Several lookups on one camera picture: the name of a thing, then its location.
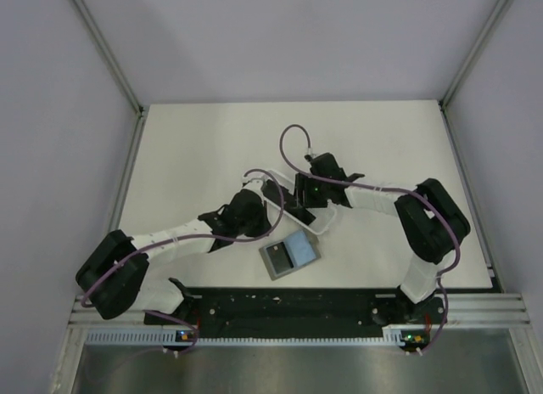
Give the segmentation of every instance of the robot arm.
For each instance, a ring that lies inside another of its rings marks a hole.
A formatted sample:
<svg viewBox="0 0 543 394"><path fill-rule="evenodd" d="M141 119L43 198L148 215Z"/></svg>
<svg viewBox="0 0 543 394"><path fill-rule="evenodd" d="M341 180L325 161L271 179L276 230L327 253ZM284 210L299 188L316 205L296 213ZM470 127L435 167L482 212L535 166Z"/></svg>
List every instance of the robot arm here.
<svg viewBox="0 0 543 394"><path fill-rule="evenodd" d="M251 180L229 204L179 227L134 237L121 230L109 233L83 264L76 282L87 292L121 259L158 244L137 254L105 279L92 293L91 301L104 319L115 318L129 308L174 312L188 292L177 279L154 277L155 270L179 256L219 250L240 235L255 238L268 232L272 226L267 219L262 185L262 180Z"/></svg>
<svg viewBox="0 0 543 394"><path fill-rule="evenodd" d="M420 194L437 209L461 243L469 234L470 226L443 185L436 179L427 179L417 186L372 183L361 174L347 177L329 153L317 157L308 155L306 159L311 164L311 174L353 184L324 183L299 173L296 178L299 202L311 208L323 207L331 200L345 207L398 217L413 250L410 267L399 286L400 293L409 300L410 306L421 304L431 297L437 286L438 272L450 265L454 256L451 237L437 217L431 217L415 197L386 189L407 188Z"/></svg>

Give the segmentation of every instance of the metal plate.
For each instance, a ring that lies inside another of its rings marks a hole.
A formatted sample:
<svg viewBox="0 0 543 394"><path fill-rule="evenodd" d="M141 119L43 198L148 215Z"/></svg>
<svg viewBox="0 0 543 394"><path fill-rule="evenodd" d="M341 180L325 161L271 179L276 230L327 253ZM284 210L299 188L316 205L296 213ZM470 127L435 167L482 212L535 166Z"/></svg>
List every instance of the metal plate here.
<svg viewBox="0 0 543 394"><path fill-rule="evenodd" d="M424 357L376 347L206 347L177 360L141 347L88 346L74 394L496 394L527 392L506 330L447 330Z"/></svg>
<svg viewBox="0 0 543 394"><path fill-rule="evenodd" d="M191 343L177 339L184 330L174 329L93 329L88 333L88 346L188 346ZM221 338L198 339L201 346L404 346L401 332L383 331L383 337L358 337L349 339L254 339Z"/></svg>

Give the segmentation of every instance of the cable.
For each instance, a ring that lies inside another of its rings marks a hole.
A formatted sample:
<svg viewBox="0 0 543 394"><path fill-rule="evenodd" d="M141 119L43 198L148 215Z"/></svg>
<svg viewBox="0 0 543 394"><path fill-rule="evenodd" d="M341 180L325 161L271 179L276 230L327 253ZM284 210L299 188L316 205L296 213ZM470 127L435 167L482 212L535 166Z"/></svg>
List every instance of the cable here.
<svg viewBox="0 0 543 394"><path fill-rule="evenodd" d="M274 184L277 186L277 189L279 191L279 199L281 201L280 210L279 210L279 217L273 223L273 225L271 226L271 228L268 231L266 231L262 235L259 235L258 237L254 237L253 239L234 239L232 237L225 237L225 236L216 235L216 234L188 234L188 235L182 235L182 236L177 237L175 239L163 239L162 241L159 241L159 242L156 242L156 243L153 243L153 244L149 244L149 245L145 245L144 247L140 248L139 250L135 250L132 253L130 253L129 255L125 256L123 259L118 261L113 267L111 267L108 271L106 271L104 273L104 275L102 275L87 290L85 295L81 298L81 306L82 307L93 307L93 304L88 303L87 301L89 300L91 295L96 291L96 289L101 284L103 284L106 279L108 279L111 275L113 275L113 273L115 273L117 271L117 269L123 267L128 260L130 260L134 256L137 256L137 255L139 255L139 254L141 254L141 253L143 253L145 251L152 250L153 248L162 247L164 245L169 245L169 244L172 244L174 242L183 241L185 239L221 239L223 241L228 241L228 242L233 242L233 243L252 243L253 241L258 241L259 239L264 239L265 237L270 235L277 228L277 226L281 222L281 219L283 218L283 213L284 213L283 190L281 189L281 186L279 185L279 182L277 181L277 179L270 172L265 171L263 169L250 169L250 170L245 172L244 177L247 177L247 175L249 175L250 173L255 173L255 172L264 173L265 175L267 175L274 182Z"/></svg>
<svg viewBox="0 0 543 394"><path fill-rule="evenodd" d="M286 154L284 152L284 149L283 149L283 140L285 138L285 135L292 128L298 128L305 134L305 137L307 139L307 148L311 149L310 135L303 126L301 126L299 124L292 124L292 125L289 125L288 127L286 127L283 130L283 132L281 133L281 137L279 138L279 152L281 153L281 156L282 156L283 160L285 161L285 163L290 168L292 168L293 170L295 170L296 172L298 172L298 173L300 173L302 175L305 175L305 176L310 177L312 179L320 180L321 182L332 183L332 184L341 184L341 185L346 185L346 186L354 186L354 187L357 187L357 188L369 189L369 190L375 190L375 191L381 191L381 192L409 194L410 196L414 197L415 199L417 199L421 203L423 203L423 205L425 205L436 216L436 218L439 220L439 222L445 228L445 231L449 234L449 237L451 237L452 244L454 246L454 250L455 250L455 253L456 253L455 260L449 267L444 268L441 271L438 271L438 273L436 275L437 285L438 285L439 289L441 290L441 292L443 293L443 302L444 302L443 318L441 319L441 323L439 324L439 327L437 328L437 330L435 332L434 338L428 343L428 345L426 347L424 347L424 349L421 350L421 354L426 352L433 345L434 341L439 337L439 335L441 335L441 331L443 330L443 328L445 326L445 323L446 323L447 314L449 313L449 298L447 296L445 288L443 287L443 285L441 283L441 277L445 273L448 273L448 272L452 271L453 269L455 269L458 266L458 263L460 262L460 243L458 242L458 239L456 238L456 235L455 235L454 231L452 231L452 228L449 225L449 223L443 218L443 216L441 216L441 213L439 213L439 211L429 201L427 201L419 193L413 192L412 190L402 189L402 188L375 188L375 187L373 187L371 185L368 185L368 184L344 182L344 181L341 181L341 180L330 179L328 177L316 176L316 175L313 175L313 174L311 174L309 172L302 171L301 169L299 169L297 166L295 166L288 159L288 157L286 156Z"/></svg>
<svg viewBox="0 0 543 394"><path fill-rule="evenodd" d="M167 315L162 312L157 312L157 311L144 311L144 312L147 313L148 315L155 316L156 318L163 318L164 320L169 320L170 322L174 322L176 324L180 324L182 326L186 326L189 329L191 329L191 331L194 332L193 344L187 347L186 349L184 349L181 353L187 354L188 352L191 352L192 350L194 350L194 348L196 347L196 343L198 342L199 337L200 337L200 331L197 328L192 326L189 322L185 322L184 320L174 318L173 316Z"/></svg>

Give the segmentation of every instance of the gray wall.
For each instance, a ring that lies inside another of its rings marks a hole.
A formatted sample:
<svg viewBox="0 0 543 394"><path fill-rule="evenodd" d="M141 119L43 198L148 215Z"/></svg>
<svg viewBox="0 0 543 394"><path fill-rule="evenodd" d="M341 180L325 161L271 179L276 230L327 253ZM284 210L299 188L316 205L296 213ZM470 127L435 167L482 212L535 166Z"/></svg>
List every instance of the gray wall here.
<svg viewBox="0 0 543 394"><path fill-rule="evenodd" d="M135 117L68 0L0 0L0 392L45 392Z"/></svg>
<svg viewBox="0 0 543 394"><path fill-rule="evenodd" d="M543 341L543 0L515 0L451 106L500 274Z"/></svg>
<svg viewBox="0 0 543 394"><path fill-rule="evenodd" d="M496 0L87 0L145 103L440 98Z"/></svg>

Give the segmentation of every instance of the white platform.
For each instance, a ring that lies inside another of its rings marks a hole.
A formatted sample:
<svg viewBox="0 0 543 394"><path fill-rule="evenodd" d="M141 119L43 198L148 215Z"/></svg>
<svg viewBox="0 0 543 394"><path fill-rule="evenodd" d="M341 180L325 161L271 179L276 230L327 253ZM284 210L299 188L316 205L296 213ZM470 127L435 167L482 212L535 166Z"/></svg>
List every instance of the white platform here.
<svg viewBox="0 0 543 394"><path fill-rule="evenodd" d="M278 151L281 131L294 122L309 130L315 153L332 152L347 174L399 183L439 179L473 228L435 101L153 105L120 228L143 234L216 210L239 191L241 176L252 167L294 177ZM288 135L285 149L295 164L308 167L301 132ZM273 222L277 213L268 212ZM164 267L164 275L187 286L389 288L406 273L411 249L397 218L340 208L338 221L320 238L322 259L271 281L258 248L296 228L285 218L267 240L182 257ZM444 284L491 286L474 230Z"/></svg>

